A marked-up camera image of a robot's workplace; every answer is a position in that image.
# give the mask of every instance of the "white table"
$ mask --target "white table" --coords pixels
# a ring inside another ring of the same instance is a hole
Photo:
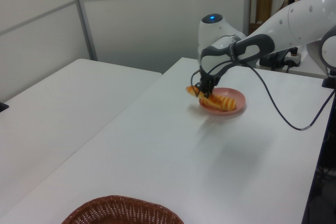
[[[298,67],[292,67],[289,69],[288,73],[299,74],[301,76],[309,76],[315,78],[325,79],[328,75],[321,69],[321,67],[313,60],[313,58],[308,54],[306,46],[298,47],[298,52],[301,53],[301,63]],[[288,66],[283,68],[276,68],[275,71],[285,73]],[[256,63],[256,68],[271,70],[269,67],[264,67],[259,64],[259,60]]]
[[[80,59],[7,101],[0,113],[0,216],[160,76]]]
[[[258,77],[235,67],[219,87],[247,100],[208,114],[186,93],[196,60],[181,59],[0,219],[61,223],[91,199],[124,195],[164,205],[184,223],[301,223],[331,101],[307,131],[290,128]],[[321,79],[258,70],[275,102],[308,125],[331,90]]]

